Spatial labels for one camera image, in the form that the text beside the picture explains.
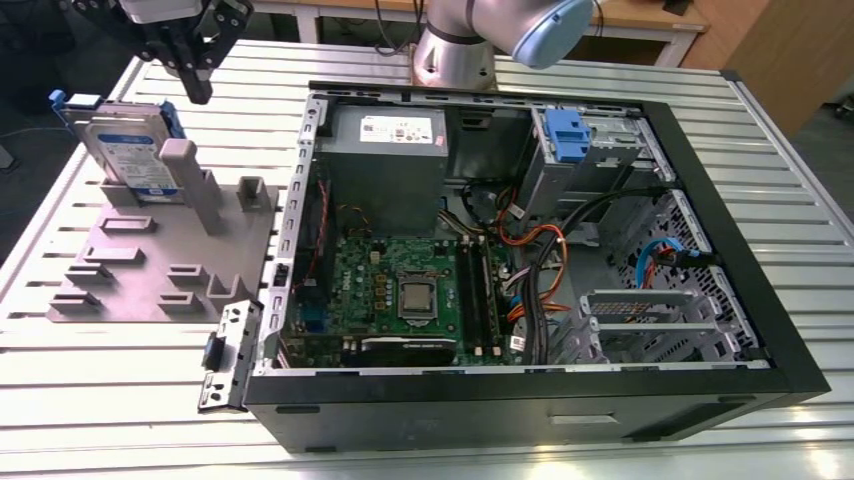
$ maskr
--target slotted aluminum surface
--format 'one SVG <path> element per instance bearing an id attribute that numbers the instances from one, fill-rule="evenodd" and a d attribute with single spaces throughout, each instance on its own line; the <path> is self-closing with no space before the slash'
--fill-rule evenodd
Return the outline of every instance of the slotted aluminum surface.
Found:
<path id="1" fill-rule="evenodd" d="M 213 73 L 208 105 L 186 101 L 160 66 L 137 62 L 113 95 L 170 98 L 198 163 L 220 183 L 260 175 L 283 186 L 309 79 L 404 84 L 407 59 L 357 47 L 241 42 Z M 189 472 L 172 470 L 182 467 L 216 478 L 324 480 L 854 477 L 850 224 L 788 145 L 768 136 L 772 127 L 746 93 L 715 72 L 575 62 L 532 72 L 499 60 L 497 80 L 507 91 L 671 104 L 832 392 L 667 445 L 289 455 L 251 415 L 196 414 L 212 326 L 53 325 L 44 318 L 104 201 L 94 185 L 102 173 L 77 149 L 0 271 L 0 472 L 152 478 L 182 476 Z"/>

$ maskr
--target ram slot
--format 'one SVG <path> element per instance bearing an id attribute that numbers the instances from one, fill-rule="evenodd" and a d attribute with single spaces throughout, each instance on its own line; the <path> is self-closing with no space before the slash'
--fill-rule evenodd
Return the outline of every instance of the ram slot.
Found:
<path id="1" fill-rule="evenodd" d="M 484 350 L 492 347 L 492 275 L 488 271 L 487 256 L 483 254 L 484 247 L 477 244 L 471 245 L 471 267 L 473 270 L 473 291 L 477 303 L 480 346 Z"/>
<path id="2" fill-rule="evenodd" d="M 477 302 L 477 284 L 472 263 L 471 246 L 460 243 L 456 246 L 456 289 L 463 312 L 463 345 L 467 352 L 483 348 L 483 329 L 480 327 L 480 303 Z"/>
<path id="3" fill-rule="evenodd" d="M 492 251 L 489 250 L 489 244 L 485 240 L 480 241 L 480 248 L 483 249 L 483 275 L 485 277 L 485 299 L 487 299 L 487 333 L 484 334 L 489 345 L 499 346 L 500 341 L 497 338 L 497 331 L 500 329 L 500 323 L 497 319 L 497 288 L 495 285 L 495 277 L 492 275 Z"/>

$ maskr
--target cpu socket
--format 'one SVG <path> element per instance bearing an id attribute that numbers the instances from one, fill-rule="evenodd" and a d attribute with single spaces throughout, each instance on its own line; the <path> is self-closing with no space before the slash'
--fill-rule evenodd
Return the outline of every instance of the cpu socket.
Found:
<path id="1" fill-rule="evenodd" d="M 413 327 L 425 327 L 437 316 L 436 277 L 407 272 L 397 274 L 397 317 Z"/>

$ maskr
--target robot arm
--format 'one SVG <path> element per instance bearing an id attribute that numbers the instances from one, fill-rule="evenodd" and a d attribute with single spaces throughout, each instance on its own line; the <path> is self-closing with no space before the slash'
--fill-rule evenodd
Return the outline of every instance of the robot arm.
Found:
<path id="1" fill-rule="evenodd" d="M 77 12 L 145 61 L 162 62 L 193 103 L 211 99 L 211 71 L 245 30 L 249 0 L 73 0 Z M 201 36 L 213 10 L 219 34 Z M 592 18 L 592 0 L 431 0 L 413 71 L 427 86 L 483 89 L 495 82 L 492 45 L 531 68 L 569 51 Z"/>
<path id="2" fill-rule="evenodd" d="M 145 61 L 162 62 L 184 85 L 189 101 L 208 103 L 211 71 L 245 30 L 248 0 L 73 0 L 74 10 Z M 219 34 L 205 41 L 201 19 L 209 8 Z"/>
<path id="3" fill-rule="evenodd" d="M 431 0 L 412 59 L 417 82 L 489 88 L 492 45 L 523 65 L 549 67 L 577 43 L 591 18 L 592 0 Z"/>

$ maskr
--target power supply label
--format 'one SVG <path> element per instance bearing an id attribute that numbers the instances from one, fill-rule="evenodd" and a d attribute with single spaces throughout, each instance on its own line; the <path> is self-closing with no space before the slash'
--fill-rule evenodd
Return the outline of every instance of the power supply label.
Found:
<path id="1" fill-rule="evenodd" d="M 157 201 L 177 193 L 169 169 L 157 158 L 154 139 L 144 135 L 98 134 L 106 161 L 126 186 L 145 200 Z"/>
<path id="2" fill-rule="evenodd" d="M 423 117 L 361 118 L 359 140 L 372 143 L 432 144 L 432 124 Z"/>

